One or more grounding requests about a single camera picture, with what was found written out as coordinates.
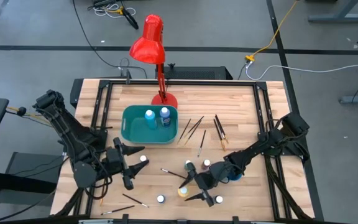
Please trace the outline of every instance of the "gray floor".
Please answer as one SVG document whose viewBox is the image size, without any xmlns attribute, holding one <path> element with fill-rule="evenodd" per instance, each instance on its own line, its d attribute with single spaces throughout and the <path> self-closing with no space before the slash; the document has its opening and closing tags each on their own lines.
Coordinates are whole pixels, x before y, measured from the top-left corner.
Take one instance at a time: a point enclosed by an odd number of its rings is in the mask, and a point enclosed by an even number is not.
<svg viewBox="0 0 358 224">
<path fill-rule="evenodd" d="M 87 11 L 88 0 L 76 0 L 78 12 L 92 44 L 128 46 L 140 36 L 147 14 L 164 20 L 164 45 L 175 47 L 263 47 L 272 34 L 265 1 L 129 1 L 137 9 L 141 28 L 134 30 L 125 19 L 98 17 Z M 292 1 L 273 0 L 278 21 Z M 286 49 L 353 50 L 358 24 L 309 24 L 308 14 L 334 12 L 337 4 L 300 1 L 282 27 Z M 71 45 L 87 43 L 70 0 L 10 0 L 0 16 L 0 45 Z M 108 62 L 118 64 L 127 52 L 100 52 Z M 246 53 L 167 52 L 167 63 L 180 66 L 224 65 L 236 79 Z M 358 56 L 287 55 L 291 67 L 324 70 L 358 63 Z M 154 67 L 142 66 L 148 77 Z M 250 74 L 259 76 L 269 65 L 280 65 L 278 54 L 258 54 Z M 74 78 L 118 75 L 90 51 L 2 51 L 0 50 L 0 97 L 11 106 L 30 108 L 48 89 L 68 99 Z M 134 70 L 136 78 L 144 74 Z M 358 68 L 313 74 L 291 71 L 301 115 L 311 126 L 307 140 L 325 220 L 358 223 L 358 105 L 342 106 L 337 99 L 358 88 Z M 283 80 L 282 70 L 271 69 L 264 80 Z M 49 128 L 6 115 L 0 126 L 0 172 L 4 172 L 14 151 L 59 155 L 58 136 Z M 5 205 L 0 217 L 23 207 Z M 48 207 L 36 207 L 16 218 L 44 217 Z"/>
</svg>

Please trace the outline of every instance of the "lamp shade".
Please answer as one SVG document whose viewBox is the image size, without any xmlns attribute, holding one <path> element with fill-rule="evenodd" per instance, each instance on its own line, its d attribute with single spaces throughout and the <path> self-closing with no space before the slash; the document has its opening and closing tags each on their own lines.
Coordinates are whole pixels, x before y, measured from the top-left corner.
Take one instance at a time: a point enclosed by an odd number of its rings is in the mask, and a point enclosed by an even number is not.
<svg viewBox="0 0 358 224">
<path fill-rule="evenodd" d="M 162 19 L 157 15 L 148 15 L 144 22 L 143 35 L 132 45 L 129 55 L 144 63 L 162 64 L 165 51 L 162 46 Z"/>
</svg>

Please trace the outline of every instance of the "white cable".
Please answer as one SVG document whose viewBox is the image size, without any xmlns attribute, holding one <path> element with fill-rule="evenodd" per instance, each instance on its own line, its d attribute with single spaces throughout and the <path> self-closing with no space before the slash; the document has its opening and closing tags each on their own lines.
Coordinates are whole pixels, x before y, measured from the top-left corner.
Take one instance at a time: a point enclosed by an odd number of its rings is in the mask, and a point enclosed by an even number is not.
<svg viewBox="0 0 358 224">
<path fill-rule="evenodd" d="M 259 78 L 252 78 L 248 75 L 248 68 L 249 66 L 251 65 L 251 63 L 249 65 L 246 66 L 246 75 L 248 78 L 250 78 L 251 80 L 260 80 L 267 72 L 267 70 L 273 68 L 273 67 L 279 67 L 279 68 L 287 68 L 287 69 L 290 69 L 290 70 L 296 70 L 296 71 L 302 71 L 302 72 L 313 72 L 313 73 L 326 73 L 326 72 L 335 72 L 335 71 L 338 71 L 338 70 L 342 70 L 342 69 L 345 69 L 345 68 L 353 68 L 353 67 L 358 67 L 358 65 L 348 65 L 348 66 L 345 66 L 345 67 L 342 67 L 342 68 L 335 68 L 335 69 L 331 69 L 331 70 L 325 70 L 325 71 L 314 71 L 314 70 L 307 70 L 307 69 L 300 69 L 300 68 L 291 68 L 291 67 L 286 67 L 286 66 L 281 66 L 281 65 L 271 65 L 269 66 L 268 68 L 266 68 L 266 70 L 264 71 L 264 73 L 259 77 Z"/>
<path fill-rule="evenodd" d="M 107 15 L 107 16 L 113 18 L 113 19 L 124 17 L 124 16 L 112 16 L 112 15 L 110 15 L 111 12 L 108 12 L 108 11 L 114 11 L 114 10 L 117 10 L 117 9 L 119 9 L 118 4 L 109 4 L 106 7 L 99 7 L 99 8 L 94 7 L 93 11 L 94 11 L 95 15 L 97 15 L 97 16 L 105 16 L 105 15 Z M 132 8 L 132 7 L 126 7 L 125 9 L 133 10 L 134 12 L 131 14 L 132 16 L 134 16 L 136 14 L 136 10 L 134 8 Z"/>
</svg>

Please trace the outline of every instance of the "red desk lamp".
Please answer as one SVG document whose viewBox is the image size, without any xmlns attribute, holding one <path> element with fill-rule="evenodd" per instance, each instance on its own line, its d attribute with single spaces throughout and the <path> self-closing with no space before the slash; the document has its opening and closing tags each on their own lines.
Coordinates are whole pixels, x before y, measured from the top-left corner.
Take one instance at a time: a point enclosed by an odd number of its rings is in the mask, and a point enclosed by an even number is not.
<svg viewBox="0 0 358 224">
<path fill-rule="evenodd" d="M 162 19 L 157 15 L 148 15 L 144 22 L 143 35 L 132 45 L 129 55 L 144 63 L 156 64 L 160 91 L 153 97 L 152 105 L 171 105 L 178 108 L 177 99 L 165 89 L 163 73 L 165 51 L 162 46 Z"/>
</svg>

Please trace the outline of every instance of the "desk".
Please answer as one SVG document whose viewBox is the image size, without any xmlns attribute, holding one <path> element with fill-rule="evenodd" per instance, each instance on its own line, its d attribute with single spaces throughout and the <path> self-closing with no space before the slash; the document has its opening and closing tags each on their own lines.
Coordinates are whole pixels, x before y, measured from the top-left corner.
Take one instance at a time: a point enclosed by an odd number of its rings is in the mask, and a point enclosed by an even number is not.
<svg viewBox="0 0 358 224">
<path fill-rule="evenodd" d="M 255 110 L 253 89 L 249 86 L 224 85 L 225 83 L 234 83 L 233 81 L 216 81 L 217 85 L 211 85 L 211 83 L 215 83 L 214 81 L 208 82 L 209 84 L 205 84 L 205 81 L 202 82 L 204 85 L 181 83 L 180 85 L 168 86 L 168 92 L 174 94 L 178 100 L 179 130 L 175 142 L 169 145 L 146 145 L 146 149 L 142 152 L 126 157 L 128 164 L 135 164 L 139 162 L 139 156 L 144 154 L 150 159 L 150 164 L 143 168 L 136 179 L 133 180 L 134 190 L 131 191 L 124 188 L 120 175 L 113 176 L 113 183 L 109 186 L 108 194 L 104 198 L 102 206 L 100 206 L 99 201 L 93 202 L 92 218 L 121 218 L 123 214 L 127 213 L 130 219 L 232 220 L 233 216 L 238 216 L 240 220 L 273 220 L 263 156 L 257 156 L 252 160 L 247 166 L 245 177 L 241 180 L 226 185 L 219 184 L 218 187 L 209 191 L 211 195 L 221 195 L 224 198 L 222 204 L 213 207 L 208 207 L 206 202 L 201 200 L 185 202 L 184 198 L 177 194 L 177 188 L 183 182 L 183 179 L 160 170 L 160 168 L 164 168 L 186 175 L 184 163 L 189 159 L 201 171 L 200 165 L 204 159 L 209 159 L 211 162 L 221 161 L 223 156 L 231 151 L 245 149 L 257 140 L 256 134 L 259 132 L 260 126 Z M 113 128 L 108 129 L 108 146 L 112 145 L 112 139 L 115 137 L 120 137 L 125 144 L 133 145 L 121 136 L 122 112 L 130 105 L 149 103 L 157 92 L 157 85 L 138 85 L 136 83 L 133 82 L 131 85 L 114 84 L 112 86 L 106 126 Z M 98 84 L 98 79 L 86 79 L 83 82 L 75 118 L 84 126 L 91 124 Z M 272 116 L 276 119 L 281 118 L 289 112 L 283 83 L 266 82 L 266 84 Z M 106 91 L 103 93 L 101 105 L 104 105 L 105 96 Z M 267 115 L 264 113 L 262 94 L 259 95 L 259 98 L 262 105 L 261 111 L 263 111 L 263 117 L 266 121 Z M 100 123 L 102 113 L 103 109 L 100 108 L 98 123 Z M 221 149 L 218 134 L 214 127 L 213 117 L 215 114 L 219 116 L 230 142 L 227 145 L 227 152 Z M 194 124 L 201 116 L 205 117 L 188 144 L 184 146 L 185 141 L 183 140 L 176 144 L 188 120 L 191 118 L 191 124 Z M 204 129 L 206 129 L 206 136 L 203 151 L 197 158 Z M 305 213 L 313 217 L 313 208 L 301 160 L 296 156 L 282 156 L 282 164 L 287 189 Z M 189 196 L 200 193 L 194 182 L 190 183 L 188 188 Z M 62 167 L 51 214 L 57 213 L 75 190 L 76 184 L 73 173 L 69 163 L 66 163 Z M 101 193 L 99 189 L 95 192 L 96 195 Z M 142 201 L 150 208 L 135 204 L 122 196 L 122 193 Z M 276 190 L 276 193 L 280 216 L 284 217 L 280 192 Z M 164 204 L 157 202 L 157 195 L 159 194 L 166 197 Z M 86 197 L 83 197 L 82 200 L 80 213 L 85 210 Z M 135 205 L 135 207 L 105 216 L 100 215 L 102 212 L 128 205 Z"/>
</svg>

